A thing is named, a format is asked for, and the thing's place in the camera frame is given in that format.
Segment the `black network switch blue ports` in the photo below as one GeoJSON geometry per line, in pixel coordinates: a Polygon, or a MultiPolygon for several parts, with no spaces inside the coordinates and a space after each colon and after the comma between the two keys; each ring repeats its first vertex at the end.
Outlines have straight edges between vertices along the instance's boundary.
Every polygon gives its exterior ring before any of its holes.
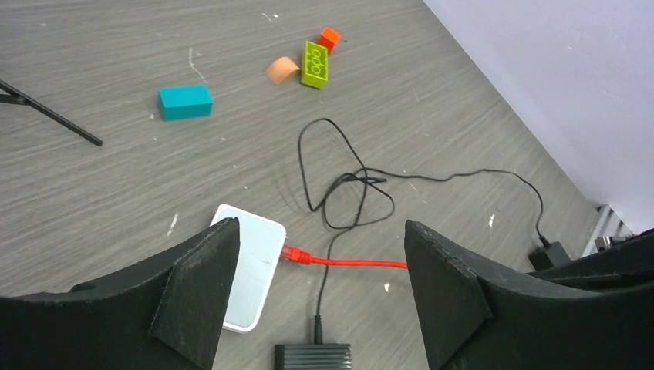
{"type": "Polygon", "coordinates": [[[349,344],[275,346],[275,370],[352,369],[349,344]]]}

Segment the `white router box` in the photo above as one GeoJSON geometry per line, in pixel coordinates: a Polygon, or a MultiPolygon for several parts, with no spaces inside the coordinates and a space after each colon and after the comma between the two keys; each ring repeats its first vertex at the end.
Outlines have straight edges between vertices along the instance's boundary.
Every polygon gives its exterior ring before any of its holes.
{"type": "Polygon", "coordinates": [[[224,203],[218,206],[211,224],[227,218],[239,221],[240,251],[223,328],[247,333],[261,317],[286,240],[286,229],[276,221],[224,203]]]}

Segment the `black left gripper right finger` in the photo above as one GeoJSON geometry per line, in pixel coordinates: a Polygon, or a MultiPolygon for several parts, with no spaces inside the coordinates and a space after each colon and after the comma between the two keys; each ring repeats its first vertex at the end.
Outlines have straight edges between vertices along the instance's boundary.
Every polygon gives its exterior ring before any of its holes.
{"type": "Polygon", "coordinates": [[[408,220],[404,250],[431,369],[651,369],[653,282],[555,284],[408,220]]]}

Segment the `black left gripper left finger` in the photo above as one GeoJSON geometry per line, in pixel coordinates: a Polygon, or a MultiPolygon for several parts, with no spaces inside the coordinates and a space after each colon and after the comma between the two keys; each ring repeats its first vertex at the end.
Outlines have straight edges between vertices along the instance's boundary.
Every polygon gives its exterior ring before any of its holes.
{"type": "Polygon", "coordinates": [[[226,218],[65,293],[1,299],[3,369],[210,369],[240,250],[226,218]]]}

